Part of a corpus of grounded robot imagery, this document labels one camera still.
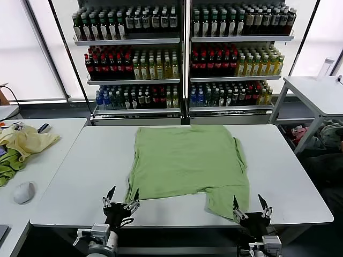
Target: white side table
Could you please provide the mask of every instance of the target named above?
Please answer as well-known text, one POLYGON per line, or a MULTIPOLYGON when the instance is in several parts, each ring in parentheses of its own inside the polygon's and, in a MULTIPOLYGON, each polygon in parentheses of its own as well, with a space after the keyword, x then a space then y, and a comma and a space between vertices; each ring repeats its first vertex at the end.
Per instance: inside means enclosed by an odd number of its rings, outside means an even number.
POLYGON ((294 154, 298 154, 304 150, 324 120, 343 117, 343 85, 337 77, 324 77, 319 80, 315 77, 284 77, 284 81, 269 123, 278 121, 276 117, 289 89, 315 114, 309 130, 294 150, 294 154))

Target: table leg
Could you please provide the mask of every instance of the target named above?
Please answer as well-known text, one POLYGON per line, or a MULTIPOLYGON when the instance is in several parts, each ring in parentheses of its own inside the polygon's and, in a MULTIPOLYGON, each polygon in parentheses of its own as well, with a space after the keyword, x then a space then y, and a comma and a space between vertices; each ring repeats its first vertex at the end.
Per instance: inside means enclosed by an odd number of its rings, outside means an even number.
POLYGON ((300 142, 298 143, 297 147, 294 150, 294 154, 301 153, 308 141, 313 137, 313 135, 316 133, 317 129, 320 127, 320 125, 325 120, 325 117, 319 115, 314 119, 314 121, 311 123, 309 129, 305 133, 305 135, 301 138, 300 142))
POLYGON ((286 86, 286 83, 284 83, 284 86, 283 86, 283 88, 281 90, 281 93, 280 93, 280 95, 278 97, 277 103, 275 104, 274 110, 273 110, 273 112, 272 112, 272 114, 271 114, 271 116, 269 118, 269 124, 274 124, 274 122, 275 122, 275 120, 277 118, 277 115, 279 113, 279 110, 281 108, 281 105, 284 102, 284 99, 285 99, 285 97, 287 95, 287 91, 288 91, 288 87, 286 86))

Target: white table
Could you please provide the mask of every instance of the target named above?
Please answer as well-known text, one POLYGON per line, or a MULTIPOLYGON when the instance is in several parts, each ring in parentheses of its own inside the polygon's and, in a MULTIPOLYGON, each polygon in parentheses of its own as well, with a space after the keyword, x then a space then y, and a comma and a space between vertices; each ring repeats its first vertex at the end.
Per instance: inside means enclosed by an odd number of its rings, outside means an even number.
POLYGON ((319 80, 314 77, 284 77, 284 81, 284 87, 270 116, 269 123, 277 122, 277 115, 289 89, 315 114, 309 130, 294 150, 294 153, 298 154, 304 150, 325 119, 343 117, 343 101, 341 99, 343 85, 337 81, 337 77, 323 77, 319 80))
MULTIPOLYGON (((10 125, 16 121, 19 120, 6 120, 5 123, 10 125)), ((30 156, 26 167, 17 172, 5 186, 0 187, 0 225, 8 225, 11 228, 0 247, 1 257, 18 254, 29 230, 29 218, 87 119, 24 119, 22 121, 37 129, 48 123, 52 126, 51 133, 59 134, 61 138, 43 152, 30 156), (31 202, 19 205, 13 201, 13 191, 19 184, 27 181, 34 183, 36 194, 31 202)))
MULTIPOLYGON (((123 201, 134 159, 136 126, 85 127, 46 190, 30 222, 36 226, 91 227, 103 223, 102 197, 117 186, 123 201)), ((250 182, 249 211, 258 194, 273 207, 273 225, 333 221, 328 207, 274 125, 226 126, 240 139, 250 182)), ((141 201, 131 227, 222 227, 236 223, 205 211, 204 193, 141 201)))

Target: cable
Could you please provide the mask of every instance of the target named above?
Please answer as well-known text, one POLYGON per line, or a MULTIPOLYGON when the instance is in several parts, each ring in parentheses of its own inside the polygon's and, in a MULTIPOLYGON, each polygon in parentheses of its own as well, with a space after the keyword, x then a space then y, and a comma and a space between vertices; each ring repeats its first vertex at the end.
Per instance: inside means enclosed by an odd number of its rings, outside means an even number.
POLYGON ((4 119, 1 119, 0 122, 3 122, 4 120, 7 120, 7 119, 10 119, 10 118, 15 117, 16 115, 20 114, 20 111, 21 111, 21 107, 20 107, 20 104, 19 104, 18 99, 16 98, 16 95, 13 93, 13 91, 12 91, 11 88, 6 87, 7 84, 8 84, 8 83, 6 83, 6 84, 4 84, 4 85, 1 85, 0 88, 4 87, 4 88, 7 88, 9 91, 11 91, 12 95, 14 96, 14 99, 16 99, 17 105, 18 105, 18 107, 19 107, 19 111, 18 111, 18 113, 14 114, 14 115, 11 115, 10 117, 6 117, 6 118, 4 118, 4 119))

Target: red bottle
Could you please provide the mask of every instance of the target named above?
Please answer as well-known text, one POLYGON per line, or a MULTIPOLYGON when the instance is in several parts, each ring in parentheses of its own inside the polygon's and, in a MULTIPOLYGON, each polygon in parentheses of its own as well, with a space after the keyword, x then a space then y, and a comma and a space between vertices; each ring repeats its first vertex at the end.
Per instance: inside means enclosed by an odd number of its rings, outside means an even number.
POLYGON ((213 68, 214 68, 214 51, 210 51, 210 55, 207 61, 207 74, 208 75, 210 76, 214 75, 213 68))

